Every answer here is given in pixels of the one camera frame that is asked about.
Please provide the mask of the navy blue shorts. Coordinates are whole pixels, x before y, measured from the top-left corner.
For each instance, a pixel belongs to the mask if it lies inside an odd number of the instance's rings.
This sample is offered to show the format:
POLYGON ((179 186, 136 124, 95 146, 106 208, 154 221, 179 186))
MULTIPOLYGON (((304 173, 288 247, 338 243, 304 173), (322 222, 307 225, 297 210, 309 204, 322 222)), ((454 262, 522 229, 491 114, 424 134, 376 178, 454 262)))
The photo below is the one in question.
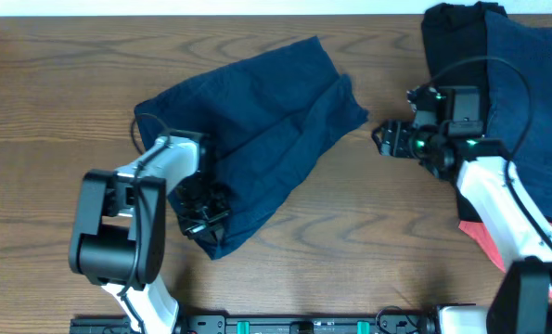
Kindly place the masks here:
POLYGON ((164 126, 209 135, 215 178, 231 213, 220 241, 199 240, 213 260, 238 249, 301 184, 318 159, 368 112, 349 76, 311 37, 187 79, 139 103, 149 148, 164 126))

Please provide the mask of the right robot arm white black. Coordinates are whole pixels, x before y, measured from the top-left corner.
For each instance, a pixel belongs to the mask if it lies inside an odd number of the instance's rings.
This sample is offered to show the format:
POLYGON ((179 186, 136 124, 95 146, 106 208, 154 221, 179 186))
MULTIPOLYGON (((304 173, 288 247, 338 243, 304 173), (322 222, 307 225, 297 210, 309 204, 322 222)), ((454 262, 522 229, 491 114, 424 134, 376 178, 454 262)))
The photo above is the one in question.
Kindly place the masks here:
POLYGON ((506 275, 488 307, 446 305, 424 333, 552 333, 552 226, 496 139, 451 137, 440 129, 387 121, 372 139, 383 156, 418 160, 450 182, 483 222, 506 275))

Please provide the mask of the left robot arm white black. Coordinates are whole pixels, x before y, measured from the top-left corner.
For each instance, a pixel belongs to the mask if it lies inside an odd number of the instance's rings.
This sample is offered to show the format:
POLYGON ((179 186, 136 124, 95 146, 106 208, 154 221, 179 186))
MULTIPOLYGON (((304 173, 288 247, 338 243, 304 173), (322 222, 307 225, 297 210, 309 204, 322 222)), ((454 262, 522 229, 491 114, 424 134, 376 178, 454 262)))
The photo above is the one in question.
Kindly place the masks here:
POLYGON ((218 244, 230 214, 212 172, 212 140, 205 134, 164 130, 152 147, 114 171, 85 174, 69 248, 75 274, 109 293, 122 318, 78 317, 72 333, 187 333, 178 301, 160 276, 166 241, 166 200, 182 211, 182 234, 218 244))

